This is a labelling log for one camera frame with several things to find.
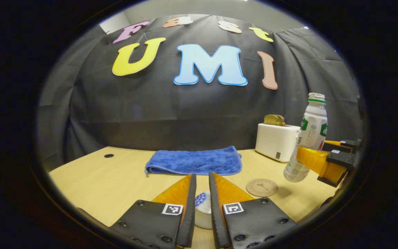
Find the cork coaster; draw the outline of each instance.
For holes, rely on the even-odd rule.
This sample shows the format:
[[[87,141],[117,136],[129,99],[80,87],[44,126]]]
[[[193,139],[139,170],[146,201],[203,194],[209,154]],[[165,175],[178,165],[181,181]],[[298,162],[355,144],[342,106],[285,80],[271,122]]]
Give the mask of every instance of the cork coaster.
[[[246,188],[254,196],[267,197],[277,192],[278,185],[272,180],[258,178],[248,182]]]

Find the folded towel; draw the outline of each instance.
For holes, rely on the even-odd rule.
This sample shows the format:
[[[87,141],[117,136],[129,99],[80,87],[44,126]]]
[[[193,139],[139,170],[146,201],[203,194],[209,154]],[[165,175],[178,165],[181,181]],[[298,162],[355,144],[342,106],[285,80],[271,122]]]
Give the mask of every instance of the folded towel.
[[[240,158],[234,146],[210,151],[156,151],[145,165],[145,173],[234,175],[242,169]]]

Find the wooden table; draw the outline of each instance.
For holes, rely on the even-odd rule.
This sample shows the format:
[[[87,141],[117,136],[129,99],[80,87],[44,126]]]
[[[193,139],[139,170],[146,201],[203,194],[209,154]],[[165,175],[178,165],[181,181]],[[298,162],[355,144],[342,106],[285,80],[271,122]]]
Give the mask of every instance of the wooden table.
[[[305,219],[334,195],[336,188],[318,181],[313,171],[300,183],[290,183],[283,177],[286,163],[254,149],[238,152],[242,155],[242,171],[224,177],[243,190],[248,181],[255,178],[275,181],[279,189],[270,199],[296,222]],[[144,168],[153,153],[105,147],[54,169],[49,175],[74,206],[110,227],[136,200],[153,200],[184,177],[168,174],[147,177]],[[105,158],[106,154],[114,154],[114,157]],[[205,191],[209,191],[208,175],[198,175],[196,195]],[[214,248],[212,230],[195,227],[192,248]]]

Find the black fabric curtain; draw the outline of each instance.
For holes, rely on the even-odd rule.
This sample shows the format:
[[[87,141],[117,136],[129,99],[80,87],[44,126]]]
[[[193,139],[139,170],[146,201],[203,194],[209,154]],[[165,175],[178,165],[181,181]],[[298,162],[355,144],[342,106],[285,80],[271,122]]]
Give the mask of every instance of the black fabric curtain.
[[[167,20],[190,16],[193,23],[163,28]],[[325,94],[327,140],[361,136],[358,88],[337,53],[311,30],[268,32],[273,43],[255,35],[254,24],[212,15],[177,15],[149,20],[130,38],[112,44],[122,33],[106,35],[95,27],[76,41],[57,62],[45,83],[38,108],[38,155],[47,169],[105,146],[140,150],[210,150],[234,145],[252,149],[257,124],[267,114],[280,114],[299,126],[308,92]],[[218,21],[237,24],[241,34],[222,30]],[[154,61],[125,76],[112,73],[117,51],[139,43],[129,62],[139,61],[145,41],[164,37]],[[245,86],[206,83],[176,85],[181,52],[177,46],[199,44],[213,55],[221,45],[240,48]],[[263,86],[258,51],[274,59],[277,90]]]

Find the blue letter m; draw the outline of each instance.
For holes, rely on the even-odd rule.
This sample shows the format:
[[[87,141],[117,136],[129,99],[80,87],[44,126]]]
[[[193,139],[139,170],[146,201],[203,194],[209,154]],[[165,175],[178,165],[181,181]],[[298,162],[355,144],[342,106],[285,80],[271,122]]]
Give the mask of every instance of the blue letter m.
[[[240,49],[233,46],[220,46],[210,57],[198,44],[184,44],[177,47],[182,52],[179,75],[174,78],[177,85],[193,85],[199,81],[193,73],[194,65],[204,80],[210,83],[219,67],[222,74],[218,81],[224,85],[246,85],[247,79],[242,75],[239,64]]]

